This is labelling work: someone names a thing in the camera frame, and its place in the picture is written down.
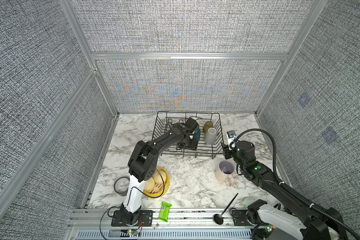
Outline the steamed bun right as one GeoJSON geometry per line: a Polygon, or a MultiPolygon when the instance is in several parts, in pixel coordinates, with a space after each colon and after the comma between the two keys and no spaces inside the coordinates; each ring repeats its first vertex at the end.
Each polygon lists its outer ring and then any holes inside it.
{"type": "Polygon", "coordinates": [[[165,185],[167,181],[167,174],[163,170],[158,170],[154,173],[153,179],[158,185],[165,185]]]}

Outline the dark green mug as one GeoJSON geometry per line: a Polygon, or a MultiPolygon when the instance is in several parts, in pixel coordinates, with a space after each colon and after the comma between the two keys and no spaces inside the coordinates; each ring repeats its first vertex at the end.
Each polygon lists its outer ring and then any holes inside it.
{"type": "Polygon", "coordinates": [[[201,138],[201,130],[200,128],[196,128],[193,133],[193,140],[196,142],[196,144],[198,144],[200,138],[201,138]]]}

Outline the small circuit board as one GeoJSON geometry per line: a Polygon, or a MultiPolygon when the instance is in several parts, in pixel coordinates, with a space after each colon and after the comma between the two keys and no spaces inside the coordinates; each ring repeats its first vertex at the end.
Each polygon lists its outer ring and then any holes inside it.
{"type": "Polygon", "coordinates": [[[273,228],[272,226],[264,227],[264,228],[261,230],[262,238],[263,238],[263,239],[267,239],[267,238],[272,234],[273,229],[274,229],[274,228],[273,228]]]}

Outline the grey mug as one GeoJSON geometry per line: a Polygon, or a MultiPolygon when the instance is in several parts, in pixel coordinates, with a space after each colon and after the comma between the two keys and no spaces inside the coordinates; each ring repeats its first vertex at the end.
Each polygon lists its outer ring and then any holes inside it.
{"type": "Polygon", "coordinates": [[[215,128],[209,128],[205,133],[204,142],[207,145],[213,145],[217,139],[218,132],[215,128]]]}

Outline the pink iridescent mug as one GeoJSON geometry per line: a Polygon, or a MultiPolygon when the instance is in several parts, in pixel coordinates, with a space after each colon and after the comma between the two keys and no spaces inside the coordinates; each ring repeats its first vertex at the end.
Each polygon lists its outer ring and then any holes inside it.
{"type": "Polygon", "coordinates": [[[236,183],[233,177],[234,170],[234,165],[230,161],[220,161],[215,171],[215,177],[227,186],[234,186],[236,183]]]}

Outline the aluminium front rail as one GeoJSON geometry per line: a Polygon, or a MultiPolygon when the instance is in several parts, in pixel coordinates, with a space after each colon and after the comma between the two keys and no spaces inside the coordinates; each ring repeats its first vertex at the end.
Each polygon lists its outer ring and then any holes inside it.
{"type": "Polygon", "coordinates": [[[236,240],[252,239],[251,225],[243,208],[170,209],[169,219],[158,220],[159,209],[135,225],[113,226],[115,208],[76,209],[64,235],[65,240],[236,240]]]}

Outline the steamed bun left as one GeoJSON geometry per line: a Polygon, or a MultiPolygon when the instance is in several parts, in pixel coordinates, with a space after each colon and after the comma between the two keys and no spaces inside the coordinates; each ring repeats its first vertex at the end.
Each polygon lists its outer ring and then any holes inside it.
{"type": "Polygon", "coordinates": [[[150,178],[146,182],[146,185],[144,187],[144,191],[147,192],[147,193],[151,193],[155,189],[155,186],[156,186],[155,180],[153,178],[150,178]]]}

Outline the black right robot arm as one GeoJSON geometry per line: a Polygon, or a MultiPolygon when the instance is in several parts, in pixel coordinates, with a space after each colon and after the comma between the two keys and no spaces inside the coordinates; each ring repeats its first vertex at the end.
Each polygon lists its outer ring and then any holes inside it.
{"type": "Polygon", "coordinates": [[[270,224],[297,240],[346,240],[346,228],[342,215],[333,208],[325,209],[309,202],[255,157],[255,146],[247,141],[238,141],[234,148],[221,144],[226,159],[233,159],[242,176],[257,187],[274,196],[292,213],[274,208],[263,200],[248,206],[247,220],[253,224],[270,224]]]}

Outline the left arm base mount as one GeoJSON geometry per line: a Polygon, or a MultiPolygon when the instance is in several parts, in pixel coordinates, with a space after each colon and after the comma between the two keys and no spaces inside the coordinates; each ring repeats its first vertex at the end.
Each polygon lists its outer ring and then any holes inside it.
{"type": "Polygon", "coordinates": [[[152,210],[138,210],[130,213],[125,209],[117,209],[113,212],[111,226],[112,227],[150,227],[153,221],[152,210]]]}

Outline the steamed bun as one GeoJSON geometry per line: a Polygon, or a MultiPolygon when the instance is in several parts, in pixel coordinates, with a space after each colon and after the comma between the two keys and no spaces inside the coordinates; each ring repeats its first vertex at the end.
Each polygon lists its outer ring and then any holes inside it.
{"type": "Polygon", "coordinates": [[[150,178],[146,182],[146,185],[144,187],[144,191],[147,192],[147,193],[151,193],[155,189],[155,186],[156,186],[155,180],[153,178],[150,178]]]}
{"type": "Polygon", "coordinates": [[[167,181],[167,174],[163,170],[158,170],[154,173],[153,179],[158,185],[165,185],[167,181]]]}

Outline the black ladle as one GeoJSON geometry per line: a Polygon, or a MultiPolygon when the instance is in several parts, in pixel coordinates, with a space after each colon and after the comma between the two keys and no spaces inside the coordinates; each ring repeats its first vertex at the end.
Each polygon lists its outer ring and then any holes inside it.
{"type": "Polygon", "coordinates": [[[236,195],[231,199],[231,201],[228,203],[228,205],[225,207],[225,209],[223,210],[223,212],[221,214],[214,214],[213,220],[216,224],[222,225],[224,223],[223,215],[229,209],[229,207],[234,202],[234,200],[237,198],[237,196],[238,196],[238,193],[236,193],[236,195]]]}

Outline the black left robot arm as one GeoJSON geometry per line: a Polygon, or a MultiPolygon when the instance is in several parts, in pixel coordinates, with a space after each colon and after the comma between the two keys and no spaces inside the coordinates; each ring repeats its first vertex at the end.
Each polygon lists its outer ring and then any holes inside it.
{"type": "Polygon", "coordinates": [[[179,145],[180,148],[189,148],[196,144],[192,134],[199,128],[193,118],[185,123],[172,124],[171,128],[160,137],[149,142],[139,141],[128,162],[130,183],[127,196],[120,206],[123,219],[129,225],[134,225],[139,218],[141,199],[146,182],[157,171],[159,156],[169,147],[179,145]]]}

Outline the grey tape roll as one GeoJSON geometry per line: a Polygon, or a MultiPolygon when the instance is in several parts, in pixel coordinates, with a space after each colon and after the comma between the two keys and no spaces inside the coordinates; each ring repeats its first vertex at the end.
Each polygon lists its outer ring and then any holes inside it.
{"type": "Polygon", "coordinates": [[[118,178],[113,185],[114,192],[119,196],[126,197],[130,185],[129,177],[118,178]]]}

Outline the green snack packet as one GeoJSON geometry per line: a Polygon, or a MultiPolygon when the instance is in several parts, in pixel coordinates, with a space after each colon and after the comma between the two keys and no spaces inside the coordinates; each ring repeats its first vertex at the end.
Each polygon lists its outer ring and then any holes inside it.
{"type": "Polygon", "coordinates": [[[157,219],[160,221],[168,222],[171,207],[172,207],[172,204],[162,202],[159,216],[157,217],[157,219]]]}

